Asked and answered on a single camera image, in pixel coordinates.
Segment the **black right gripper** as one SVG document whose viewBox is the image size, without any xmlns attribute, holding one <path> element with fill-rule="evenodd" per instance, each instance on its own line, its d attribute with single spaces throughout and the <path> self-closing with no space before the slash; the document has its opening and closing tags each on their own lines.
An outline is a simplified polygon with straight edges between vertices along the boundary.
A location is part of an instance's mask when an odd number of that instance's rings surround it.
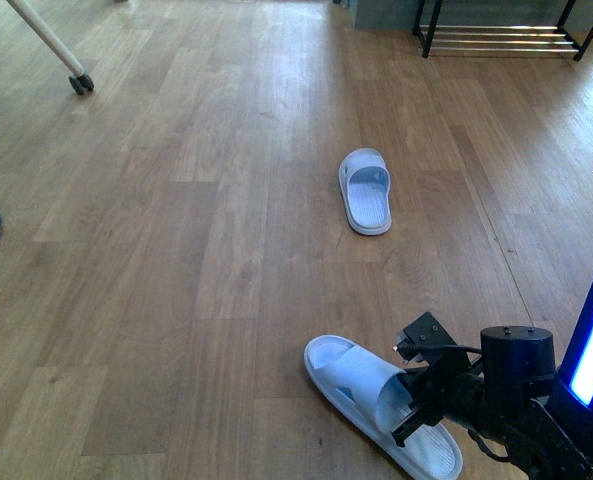
<svg viewBox="0 0 593 480">
<path fill-rule="evenodd" d="M 403 447 L 421 426 L 435 426 L 444 418 L 475 433 L 480 431 L 482 350 L 463 345 L 448 349 L 436 362 L 396 376 L 411 396 L 410 412 L 391 428 L 398 446 Z"/>
</svg>

